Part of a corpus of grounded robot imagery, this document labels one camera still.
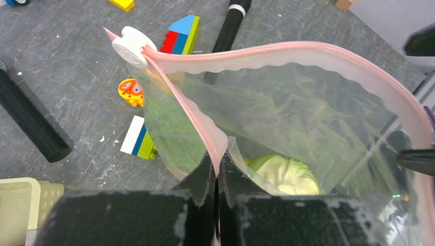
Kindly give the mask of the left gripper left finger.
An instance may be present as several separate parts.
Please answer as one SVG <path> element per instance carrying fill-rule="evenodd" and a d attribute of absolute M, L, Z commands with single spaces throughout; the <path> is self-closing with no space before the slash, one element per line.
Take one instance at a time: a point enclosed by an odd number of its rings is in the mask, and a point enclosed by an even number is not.
<path fill-rule="evenodd" d="M 169 190 L 64 195 L 36 245 L 213 245 L 215 173 L 205 153 Z"/>

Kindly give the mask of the clear polka dot zip bag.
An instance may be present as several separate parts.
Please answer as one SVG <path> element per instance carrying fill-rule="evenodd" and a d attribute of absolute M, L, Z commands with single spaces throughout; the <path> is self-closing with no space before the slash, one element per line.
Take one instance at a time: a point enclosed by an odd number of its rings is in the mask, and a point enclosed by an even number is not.
<path fill-rule="evenodd" d="M 167 84 L 213 162 L 228 151 L 245 174 L 279 194 L 248 163 L 265 155 L 297 159 L 323 194 L 368 202 L 389 245 L 434 245 L 433 178 L 397 167 L 389 139 L 399 133 L 426 149 L 433 131 L 418 100 L 384 70 L 320 42 L 177 55 L 159 52 L 133 27 L 107 35 L 135 80 L 150 75 Z"/>

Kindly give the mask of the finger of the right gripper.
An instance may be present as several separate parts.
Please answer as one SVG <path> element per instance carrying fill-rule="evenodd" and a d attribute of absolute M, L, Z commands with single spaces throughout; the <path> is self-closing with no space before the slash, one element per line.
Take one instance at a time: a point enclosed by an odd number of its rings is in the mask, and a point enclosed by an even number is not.
<path fill-rule="evenodd" d="M 401 167 L 434 177 L 434 149 L 404 150 L 397 160 Z"/>

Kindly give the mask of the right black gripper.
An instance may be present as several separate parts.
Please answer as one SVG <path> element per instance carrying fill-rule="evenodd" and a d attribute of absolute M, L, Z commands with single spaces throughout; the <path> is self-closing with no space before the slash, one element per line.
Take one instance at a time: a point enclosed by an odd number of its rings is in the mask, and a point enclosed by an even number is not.
<path fill-rule="evenodd" d="M 434 57 L 434 24 L 412 34 L 404 52 L 407 56 Z"/>

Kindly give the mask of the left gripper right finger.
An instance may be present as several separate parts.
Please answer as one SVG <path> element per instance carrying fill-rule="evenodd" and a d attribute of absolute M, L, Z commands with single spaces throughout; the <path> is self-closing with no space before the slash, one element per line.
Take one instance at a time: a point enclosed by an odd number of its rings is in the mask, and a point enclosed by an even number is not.
<path fill-rule="evenodd" d="M 221 245 L 386 245 L 382 225 L 358 199 L 274 196 L 224 154 L 218 176 Z"/>

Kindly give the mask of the green cabbage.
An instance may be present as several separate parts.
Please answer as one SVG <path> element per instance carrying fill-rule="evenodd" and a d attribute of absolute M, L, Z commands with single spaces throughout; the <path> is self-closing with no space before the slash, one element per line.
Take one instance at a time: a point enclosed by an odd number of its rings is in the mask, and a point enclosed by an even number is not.
<path fill-rule="evenodd" d="M 294 158 L 265 155 L 252 160 L 248 166 L 271 184 L 274 191 L 284 195 L 321 195 L 323 191 L 308 165 Z"/>

